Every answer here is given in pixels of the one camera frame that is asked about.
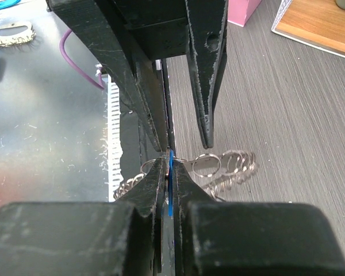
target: metal sheet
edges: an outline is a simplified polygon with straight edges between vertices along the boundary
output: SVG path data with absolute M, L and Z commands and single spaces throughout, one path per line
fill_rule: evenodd
M 228 25 L 209 152 L 256 154 L 256 176 L 225 199 L 313 204 L 345 253 L 345 59 L 271 33 L 280 2 L 262 1 L 244 28 Z M 192 160 L 204 149 L 186 58 L 169 60 L 169 70 L 177 157 Z
M 0 49 L 0 206 L 11 201 L 107 201 L 106 92 L 62 58 L 67 27 L 45 1 L 0 11 L 28 20 L 33 43 Z M 96 59 L 72 35 L 66 50 L 87 74 Z

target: purple wire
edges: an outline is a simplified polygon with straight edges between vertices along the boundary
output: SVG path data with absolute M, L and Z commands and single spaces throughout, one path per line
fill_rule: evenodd
M 102 76 L 101 74 L 99 74 L 98 76 L 98 80 L 99 83 L 97 83 L 93 78 L 91 78 L 90 76 L 88 76 L 82 69 L 80 69 L 71 59 L 70 57 L 67 55 L 66 51 L 65 51 L 65 41 L 67 40 L 67 38 L 69 37 L 69 35 L 72 33 L 72 30 L 69 29 L 65 32 L 64 36 L 62 37 L 62 39 L 60 40 L 60 53 L 62 53 L 63 58 L 65 59 L 65 61 L 71 66 L 73 67 L 73 69 L 75 71 L 77 71 L 82 77 L 84 77 L 87 81 L 89 81 L 91 84 L 93 84 L 95 87 L 97 87 L 98 89 L 105 89 L 103 87 L 103 85 L 101 85 L 103 83 L 102 81 Z

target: purple cable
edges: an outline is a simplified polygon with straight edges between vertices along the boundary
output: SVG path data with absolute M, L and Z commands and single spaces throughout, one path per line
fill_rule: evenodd
M 103 83 L 101 74 L 99 74 L 98 76 L 99 83 L 97 83 L 94 79 L 88 76 L 82 69 L 80 69 L 67 55 L 65 51 L 65 41 L 67 40 L 67 38 L 69 37 L 71 33 L 72 33 L 71 29 L 67 30 L 64 36 L 62 37 L 62 39 L 60 40 L 60 45 L 59 45 L 60 53 L 62 53 L 62 56 L 65 59 L 65 61 L 69 63 L 69 65 L 73 67 L 73 69 L 77 71 L 82 77 L 84 77 L 87 81 L 92 83 L 98 89 L 104 90 L 105 88 L 103 87 L 103 85 L 101 85 Z

